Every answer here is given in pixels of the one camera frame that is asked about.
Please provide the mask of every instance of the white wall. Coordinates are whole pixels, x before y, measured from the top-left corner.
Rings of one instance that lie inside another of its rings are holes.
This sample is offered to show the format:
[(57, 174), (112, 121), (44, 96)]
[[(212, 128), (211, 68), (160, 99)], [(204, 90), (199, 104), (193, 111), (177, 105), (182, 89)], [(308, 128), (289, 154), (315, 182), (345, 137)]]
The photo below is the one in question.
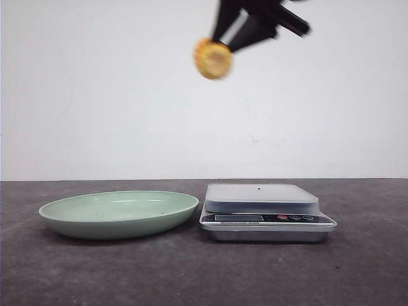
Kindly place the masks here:
[(408, 1), (286, 7), (214, 82), (215, 0), (3, 0), (2, 179), (408, 177)]

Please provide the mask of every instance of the oval plate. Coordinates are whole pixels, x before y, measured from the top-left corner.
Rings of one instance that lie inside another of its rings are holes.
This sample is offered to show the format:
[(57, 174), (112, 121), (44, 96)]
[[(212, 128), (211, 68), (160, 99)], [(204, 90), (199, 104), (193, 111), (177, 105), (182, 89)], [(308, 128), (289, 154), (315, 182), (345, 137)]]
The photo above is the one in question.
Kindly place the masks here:
[(48, 203), (38, 211), (48, 227), (83, 239), (123, 239), (151, 235), (182, 224), (198, 199), (169, 191), (114, 191)]

